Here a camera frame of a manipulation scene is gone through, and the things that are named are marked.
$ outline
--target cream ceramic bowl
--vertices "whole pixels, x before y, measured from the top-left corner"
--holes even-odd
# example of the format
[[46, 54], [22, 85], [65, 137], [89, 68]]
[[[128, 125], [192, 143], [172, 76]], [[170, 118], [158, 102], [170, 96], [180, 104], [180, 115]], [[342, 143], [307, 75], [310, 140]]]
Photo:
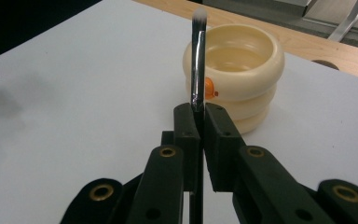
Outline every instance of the cream ceramic bowl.
[[[257, 127], [269, 111], [284, 68], [278, 40], [260, 28], [229, 24], [207, 30], [205, 98], [224, 107], [240, 133]], [[190, 93], [191, 43], [183, 57]]]

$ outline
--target black mechanical part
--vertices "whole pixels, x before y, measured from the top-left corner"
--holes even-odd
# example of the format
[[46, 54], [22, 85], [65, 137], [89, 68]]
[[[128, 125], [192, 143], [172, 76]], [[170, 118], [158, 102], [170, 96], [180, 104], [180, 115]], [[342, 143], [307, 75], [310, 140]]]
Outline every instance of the black mechanical part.
[[318, 188], [316, 201], [336, 223], [358, 223], [358, 187], [343, 180], [325, 180]]
[[268, 150], [242, 147], [236, 163], [244, 188], [236, 189], [233, 201], [247, 203], [241, 195], [251, 195], [249, 203], [256, 205], [261, 223], [334, 223]]
[[157, 147], [147, 162], [126, 223], [182, 223], [182, 210], [182, 149]]
[[[177, 106], [174, 131], [162, 133], [144, 174], [124, 186], [89, 183], [62, 223], [182, 223], [183, 191], [191, 195], [201, 186], [203, 147], [213, 189], [233, 192], [240, 223], [358, 223], [357, 186], [327, 180], [314, 191], [298, 184], [265, 148], [246, 146], [223, 107], [205, 109], [203, 138], [190, 104]], [[202, 223], [192, 203], [202, 203], [202, 194], [190, 196], [190, 223]]]
[[115, 215], [123, 187], [113, 179], [86, 185], [69, 205], [61, 224], [107, 224]]
[[205, 157], [214, 191], [232, 192], [237, 178], [234, 158], [246, 146], [225, 108], [205, 106]]

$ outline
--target white table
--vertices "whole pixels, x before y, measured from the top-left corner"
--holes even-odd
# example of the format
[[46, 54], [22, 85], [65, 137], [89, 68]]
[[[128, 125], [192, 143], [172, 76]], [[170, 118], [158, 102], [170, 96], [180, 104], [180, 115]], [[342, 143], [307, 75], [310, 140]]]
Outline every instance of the white table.
[[[105, 0], [1, 55], [0, 223], [59, 223], [90, 181], [140, 174], [188, 101], [190, 37], [191, 21]], [[358, 185], [358, 77], [286, 61], [267, 119], [245, 141], [313, 189], [328, 178]], [[205, 223], [237, 223], [231, 195], [205, 176]]]

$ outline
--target paintbrush tip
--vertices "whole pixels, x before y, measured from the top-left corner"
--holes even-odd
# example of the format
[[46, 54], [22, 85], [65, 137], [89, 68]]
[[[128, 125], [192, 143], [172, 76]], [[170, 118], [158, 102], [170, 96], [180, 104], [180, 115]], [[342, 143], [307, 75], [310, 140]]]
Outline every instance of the paintbrush tip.
[[199, 7], [193, 13], [193, 23], [200, 26], [201, 30], [206, 28], [207, 12], [203, 7]]

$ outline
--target wooden surface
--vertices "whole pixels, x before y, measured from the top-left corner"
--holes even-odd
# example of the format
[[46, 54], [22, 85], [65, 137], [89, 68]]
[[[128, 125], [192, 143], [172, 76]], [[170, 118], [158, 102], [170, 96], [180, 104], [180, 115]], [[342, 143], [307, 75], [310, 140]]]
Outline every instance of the wooden surface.
[[[135, 0], [136, 2], [191, 19], [200, 5], [186, 0]], [[324, 60], [335, 64], [340, 71], [358, 76], [358, 48], [307, 35], [281, 26], [243, 17], [213, 7], [206, 7], [208, 25], [246, 23], [258, 26], [274, 34], [286, 52], [307, 60]]]

